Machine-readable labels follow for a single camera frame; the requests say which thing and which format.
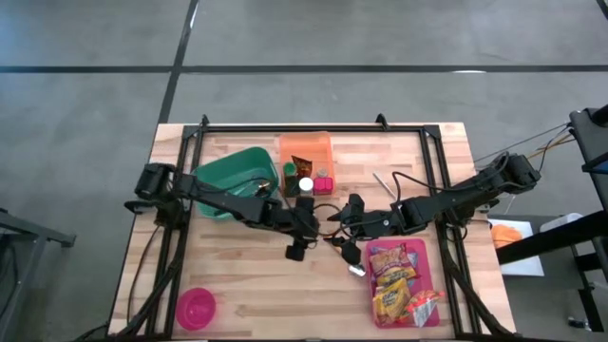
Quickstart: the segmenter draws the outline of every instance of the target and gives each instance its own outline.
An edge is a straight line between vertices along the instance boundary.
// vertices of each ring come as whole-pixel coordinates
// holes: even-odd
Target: snack bag
[[[406,280],[401,278],[389,286],[376,288],[372,300],[373,313],[380,325],[388,325],[398,320],[410,298]]]
[[[446,295],[444,292],[435,292],[432,290],[423,290],[415,294],[406,306],[405,312],[401,319],[409,318],[413,324],[422,328],[427,323],[428,318],[437,306],[437,300]]]
[[[416,276],[416,270],[409,262],[405,243],[370,256],[370,263],[378,286],[389,286],[401,278],[410,279]]]

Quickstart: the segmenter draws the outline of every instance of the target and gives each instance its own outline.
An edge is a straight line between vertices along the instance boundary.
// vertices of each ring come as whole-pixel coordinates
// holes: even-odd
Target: pink plate
[[[195,331],[206,327],[215,313],[213,295],[205,289],[194,288],[181,295],[175,316],[184,329]]]

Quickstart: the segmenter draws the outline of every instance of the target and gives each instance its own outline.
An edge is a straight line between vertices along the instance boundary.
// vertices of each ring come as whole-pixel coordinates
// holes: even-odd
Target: orange object
[[[497,224],[492,227],[492,239],[494,240],[494,247],[501,248],[507,244],[521,240],[522,233],[518,232],[517,229],[503,224]]]
[[[327,177],[333,179],[333,190],[335,189],[332,139],[329,132],[284,133],[278,138],[278,148],[281,166],[286,162],[293,162],[292,156],[311,161],[312,176],[320,169],[327,170]]]

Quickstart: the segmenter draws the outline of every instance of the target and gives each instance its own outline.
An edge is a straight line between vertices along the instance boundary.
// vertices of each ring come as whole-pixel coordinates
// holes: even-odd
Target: concrete floor
[[[188,4],[3,0],[0,66],[172,65]],[[184,64],[608,64],[606,30],[593,0],[213,0],[199,5]],[[65,341],[107,320],[132,221],[123,202],[167,80],[0,74],[0,206],[78,235],[71,250],[48,249],[22,340]],[[481,157],[605,105],[606,88],[608,73],[182,75],[169,122],[202,113],[214,123],[370,122],[382,112],[392,122],[465,122]],[[541,183],[509,213],[598,210],[581,164],[575,144],[549,153]],[[549,328],[576,298],[511,283],[520,333],[599,338]]]

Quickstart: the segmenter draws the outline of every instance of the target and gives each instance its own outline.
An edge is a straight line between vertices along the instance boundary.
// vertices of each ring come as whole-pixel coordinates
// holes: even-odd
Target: green plastic bin
[[[239,182],[262,177],[271,181],[270,194],[278,187],[278,175],[268,152],[261,147],[251,147],[230,156],[209,162],[197,167],[193,174],[199,181],[204,181],[220,189],[233,186]],[[228,190],[241,197],[252,197],[263,180],[252,180],[239,187]],[[198,203],[200,213],[211,219],[233,219],[232,215],[220,212],[217,208]]]

